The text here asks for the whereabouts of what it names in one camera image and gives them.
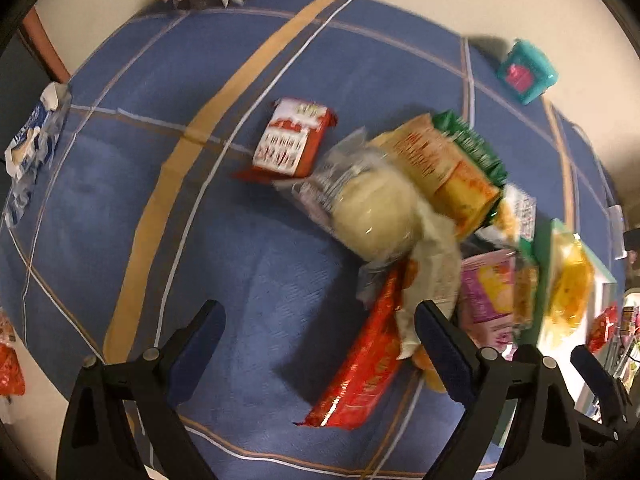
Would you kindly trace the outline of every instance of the blue and white package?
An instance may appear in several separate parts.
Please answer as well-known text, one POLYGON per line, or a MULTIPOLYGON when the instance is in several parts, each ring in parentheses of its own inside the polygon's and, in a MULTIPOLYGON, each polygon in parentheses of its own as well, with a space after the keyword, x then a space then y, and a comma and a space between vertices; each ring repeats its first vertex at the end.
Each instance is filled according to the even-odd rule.
POLYGON ((6 172, 12 178, 4 211, 9 227, 18 223, 29 204, 38 170, 50 165, 70 105, 68 85, 49 83, 25 125, 4 150, 6 172))

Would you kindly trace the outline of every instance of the floor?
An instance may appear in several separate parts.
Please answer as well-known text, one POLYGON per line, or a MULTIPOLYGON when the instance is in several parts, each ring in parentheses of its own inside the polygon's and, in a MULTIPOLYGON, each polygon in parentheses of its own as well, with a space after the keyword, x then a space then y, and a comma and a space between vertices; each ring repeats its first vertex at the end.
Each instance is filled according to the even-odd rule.
MULTIPOLYGON (((73 72, 149 1, 41 0, 37 9, 73 72)), ((640 60, 600 0, 383 1, 468 36, 498 38, 501 41, 492 44, 499 48, 516 37, 542 47, 561 77, 549 92, 552 100, 585 128, 623 195, 635 193, 640 176, 640 165, 636 169, 632 164, 634 154, 640 153, 640 60)), ((28 390, 10 407, 12 433, 33 463, 53 478, 66 400, 24 346, 18 344, 17 351, 28 390)))

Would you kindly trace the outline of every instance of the blue tablecloth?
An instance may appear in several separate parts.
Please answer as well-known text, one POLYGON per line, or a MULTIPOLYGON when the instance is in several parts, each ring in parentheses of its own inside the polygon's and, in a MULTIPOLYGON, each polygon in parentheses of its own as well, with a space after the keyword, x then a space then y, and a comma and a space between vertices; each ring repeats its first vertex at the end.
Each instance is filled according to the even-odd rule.
MULTIPOLYGON (((1 304, 67 397, 87 354, 136 357, 205 300, 225 305, 220 346, 180 407, 224 480, 420 478, 462 414, 407 364, 358 430, 293 425, 366 313, 354 298, 359 259, 273 189, 231 177, 250 164, 279 97, 336 111, 321 152, 360 126, 373 135, 425 111, 458 111, 539 213, 574 217, 623 282, 602 171, 568 120, 541 100, 521 106, 492 62, 444 28, 372 0, 321 1, 130 20, 74 75, 52 168, 18 226, 0 229, 1 304), (258 48, 271 57, 247 68, 258 48), (238 79, 245 87, 230 89, 238 79), (187 140, 186 126, 225 92, 236 95, 216 102, 208 140, 187 140)), ((141 453, 153 460, 148 444, 141 453)), ((490 447, 479 478, 498 453, 490 447)))

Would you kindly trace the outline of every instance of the red candy bag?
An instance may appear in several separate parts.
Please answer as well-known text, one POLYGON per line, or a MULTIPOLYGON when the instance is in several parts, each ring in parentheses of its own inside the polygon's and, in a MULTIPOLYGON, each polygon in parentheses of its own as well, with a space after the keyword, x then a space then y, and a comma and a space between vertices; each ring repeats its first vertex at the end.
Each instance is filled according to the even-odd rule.
POLYGON ((24 395, 24 377, 13 348, 0 343, 0 395, 24 395))
POLYGON ((401 363, 394 319, 401 283, 402 266, 395 266, 347 359, 299 426, 353 430, 367 420, 401 363))
POLYGON ((618 321, 618 306, 614 303, 608 306, 596 319, 593 320, 587 348, 592 354, 600 350, 611 339, 618 321))
POLYGON ((335 114, 326 106, 280 99, 255 150, 251 168, 234 176, 263 183, 309 176, 324 131, 336 123, 335 114))

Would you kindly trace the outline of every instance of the teal container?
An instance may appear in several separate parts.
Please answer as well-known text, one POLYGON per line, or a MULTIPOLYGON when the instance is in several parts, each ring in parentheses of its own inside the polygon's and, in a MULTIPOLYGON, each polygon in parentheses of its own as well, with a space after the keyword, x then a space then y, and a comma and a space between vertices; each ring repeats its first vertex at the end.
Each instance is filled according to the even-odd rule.
POLYGON ((516 40, 497 75, 524 105, 558 81, 558 72, 545 54, 527 40, 516 40))

